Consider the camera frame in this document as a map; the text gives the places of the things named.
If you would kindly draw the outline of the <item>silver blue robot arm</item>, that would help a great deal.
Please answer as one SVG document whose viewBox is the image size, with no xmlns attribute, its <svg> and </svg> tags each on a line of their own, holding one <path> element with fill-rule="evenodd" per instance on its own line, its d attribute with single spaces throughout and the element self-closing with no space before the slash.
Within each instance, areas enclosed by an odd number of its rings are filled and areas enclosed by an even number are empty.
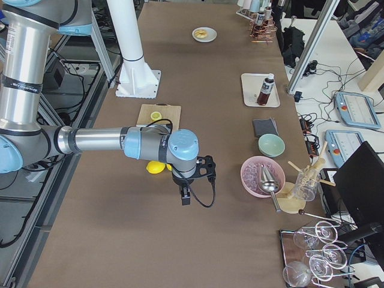
<svg viewBox="0 0 384 288">
<path fill-rule="evenodd" d="M 183 205 L 195 196 L 198 178 L 215 182 L 215 163 L 199 156 L 197 136 L 172 122 L 144 127 L 85 129 L 37 122 L 49 40 L 53 34 L 92 34 L 90 1 L 4 1 L 8 20 L 1 75 L 1 172 L 8 173 L 61 154 L 122 150 L 128 157 L 169 164 Z"/>
</svg>

